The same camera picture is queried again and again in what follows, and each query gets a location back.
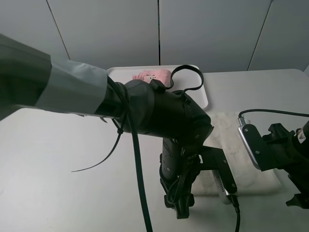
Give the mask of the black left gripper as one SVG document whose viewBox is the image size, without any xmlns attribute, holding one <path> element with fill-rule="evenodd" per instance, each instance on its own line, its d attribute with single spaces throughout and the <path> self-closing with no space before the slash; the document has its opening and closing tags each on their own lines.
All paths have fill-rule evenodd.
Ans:
<svg viewBox="0 0 309 232">
<path fill-rule="evenodd" d="M 189 218 L 189 208 L 195 204 L 192 184 L 199 174 L 199 152 L 202 145 L 182 145 L 174 139 L 164 138 L 160 155 L 160 183 L 166 193 L 166 208 L 175 208 L 177 219 Z"/>
</svg>

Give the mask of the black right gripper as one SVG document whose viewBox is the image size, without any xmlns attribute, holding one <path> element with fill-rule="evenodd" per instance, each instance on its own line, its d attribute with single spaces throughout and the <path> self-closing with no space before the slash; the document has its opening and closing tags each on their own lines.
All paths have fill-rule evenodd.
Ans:
<svg viewBox="0 0 309 232">
<path fill-rule="evenodd" d="M 309 192 L 309 124 L 296 131 L 288 131 L 281 123 L 270 125 L 270 134 L 262 138 L 274 153 L 280 167 L 285 170 L 295 186 L 303 193 Z M 295 194 L 287 206 L 309 209 L 309 196 Z"/>
</svg>

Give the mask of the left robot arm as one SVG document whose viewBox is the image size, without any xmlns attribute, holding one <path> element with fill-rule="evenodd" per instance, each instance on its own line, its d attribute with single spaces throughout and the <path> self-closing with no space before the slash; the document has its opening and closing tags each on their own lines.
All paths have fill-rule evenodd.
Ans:
<svg viewBox="0 0 309 232">
<path fill-rule="evenodd" d="M 0 37 L 0 117 L 22 108 L 111 118 L 119 132 L 133 137 L 141 173 L 138 135 L 163 139 L 160 182 L 165 205 L 178 219 L 194 205 L 191 186 L 200 172 L 198 153 L 213 126 L 210 117 L 187 94 L 160 81 L 113 81 L 106 70 L 49 54 L 9 37 Z"/>
</svg>

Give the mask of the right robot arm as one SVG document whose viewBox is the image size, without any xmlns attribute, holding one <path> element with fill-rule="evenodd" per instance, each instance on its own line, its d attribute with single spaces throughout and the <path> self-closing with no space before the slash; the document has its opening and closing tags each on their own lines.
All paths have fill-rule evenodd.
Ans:
<svg viewBox="0 0 309 232">
<path fill-rule="evenodd" d="M 270 134 L 262 138 L 270 148 L 273 168 L 285 170 L 299 190 L 286 202 L 287 206 L 309 208 L 309 124 L 295 131 L 288 131 L 281 123 L 270 125 Z"/>
</svg>

